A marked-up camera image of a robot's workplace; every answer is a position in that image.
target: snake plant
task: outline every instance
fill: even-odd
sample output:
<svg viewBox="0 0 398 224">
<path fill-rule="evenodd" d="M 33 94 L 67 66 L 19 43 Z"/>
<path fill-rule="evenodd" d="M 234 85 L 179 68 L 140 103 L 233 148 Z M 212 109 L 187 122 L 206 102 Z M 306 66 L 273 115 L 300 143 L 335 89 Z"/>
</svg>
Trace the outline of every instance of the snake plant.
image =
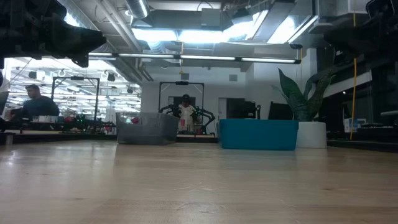
<svg viewBox="0 0 398 224">
<path fill-rule="evenodd" d="M 304 93 L 302 93 L 299 86 L 279 69 L 279 80 L 282 91 L 272 86 L 273 89 L 278 90 L 282 94 L 299 121 L 313 121 L 321 108 L 323 94 L 334 76 L 331 75 L 331 72 L 324 74 L 317 82 L 313 95 L 308 99 L 308 94 L 312 89 L 312 78 L 307 81 Z"/>
</svg>

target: teal storage bin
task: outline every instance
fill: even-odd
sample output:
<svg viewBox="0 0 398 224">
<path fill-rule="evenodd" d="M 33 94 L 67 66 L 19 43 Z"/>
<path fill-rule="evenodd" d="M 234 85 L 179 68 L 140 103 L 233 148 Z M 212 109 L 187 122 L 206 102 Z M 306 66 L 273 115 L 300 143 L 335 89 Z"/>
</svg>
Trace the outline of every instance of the teal storage bin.
<svg viewBox="0 0 398 224">
<path fill-rule="evenodd" d="M 292 151 L 298 130 L 298 121 L 222 119 L 218 136 L 224 149 Z"/>
</svg>

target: gray bin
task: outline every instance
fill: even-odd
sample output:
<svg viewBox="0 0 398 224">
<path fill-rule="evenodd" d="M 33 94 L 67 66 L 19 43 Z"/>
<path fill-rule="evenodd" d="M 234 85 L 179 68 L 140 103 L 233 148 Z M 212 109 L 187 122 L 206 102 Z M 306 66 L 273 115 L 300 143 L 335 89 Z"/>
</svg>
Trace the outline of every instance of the gray bin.
<svg viewBox="0 0 398 224">
<path fill-rule="evenodd" d="M 139 118 L 137 124 L 127 119 Z M 166 145 L 177 139 L 179 119 L 162 113 L 116 113 L 118 143 Z"/>
</svg>

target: wooden table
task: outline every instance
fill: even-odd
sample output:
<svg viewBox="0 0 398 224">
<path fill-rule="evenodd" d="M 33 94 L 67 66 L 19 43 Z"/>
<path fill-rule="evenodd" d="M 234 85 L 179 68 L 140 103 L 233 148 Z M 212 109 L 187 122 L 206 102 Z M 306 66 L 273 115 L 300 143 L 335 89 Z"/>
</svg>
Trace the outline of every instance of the wooden table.
<svg viewBox="0 0 398 224">
<path fill-rule="evenodd" d="M 70 141 L 0 147 L 0 223 L 398 223 L 398 155 Z"/>
</svg>

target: person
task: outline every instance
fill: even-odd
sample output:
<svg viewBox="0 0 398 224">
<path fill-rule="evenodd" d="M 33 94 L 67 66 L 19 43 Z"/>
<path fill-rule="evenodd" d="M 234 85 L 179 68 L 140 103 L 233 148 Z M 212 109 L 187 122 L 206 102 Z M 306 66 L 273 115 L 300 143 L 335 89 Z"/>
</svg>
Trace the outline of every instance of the person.
<svg viewBox="0 0 398 224">
<path fill-rule="evenodd" d="M 24 103 L 22 114 L 24 116 L 58 116 L 60 110 L 54 101 L 40 94 L 40 88 L 33 84 L 26 87 L 31 100 Z"/>
<path fill-rule="evenodd" d="M 192 114 L 195 112 L 195 108 L 191 105 L 191 99 L 188 94 L 184 94 L 182 96 L 182 102 L 178 107 L 181 111 L 178 130 L 193 132 L 195 130 L 195 126 L 193 124 L 194 120 Z"/>
</svg>

